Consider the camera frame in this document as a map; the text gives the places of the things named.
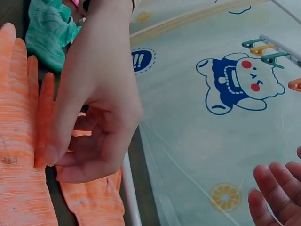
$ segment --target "hand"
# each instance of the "hand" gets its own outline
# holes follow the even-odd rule
[[[142,118],[131,58],[131,0],[92,0],[66,56],[45,161],[57,180],[83,183],[115,173]],[[89,105],[87,116],[78,114]],[[71,138],[72,130],[91,136]]]
[[[261,192],[251,191],[249,206],[256,226],[280,226],[268,210],[265,200],[276,218],[284,226],[301,225],[301,164],[285,166],[272,163],[254,170],[254,178]]]

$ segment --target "wrist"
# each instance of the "wrist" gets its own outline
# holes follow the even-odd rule
[[[99,17],[108,23],[129,24],[132,11],[132,0],[89,0],[87,18]]]

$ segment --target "orange slice print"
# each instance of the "orange slice print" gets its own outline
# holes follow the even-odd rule
[[[151,17],[151,13],[150,12],[142,12],[140,13],[138,16],[136,16],[136,22],[138,23],[146,23],[148,22],[148,20]]]
[[[209,196],[215,210],[229,213],[238,208],[242,195],[236,185],[219,183],[210,190]]]

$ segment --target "sleeve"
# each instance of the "sleeve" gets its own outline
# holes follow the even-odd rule
[[[140,2],[141,0],[132,0],[133,10],[135,9],[136,6],[138,6]],[[90,0],[79,0],[79,11],[85,16],[87,15],[89,4],[90,4]]]

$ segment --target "cartoon bear print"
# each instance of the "cartoon bear print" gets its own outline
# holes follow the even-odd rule
[[[221,60],[204,59],[196,69],[206,78],[206,107],[216,115],[229,113],[233,106],[262,111],[267,108],[265,99],[285,93],[273,66],[245,53],[229,54]]]

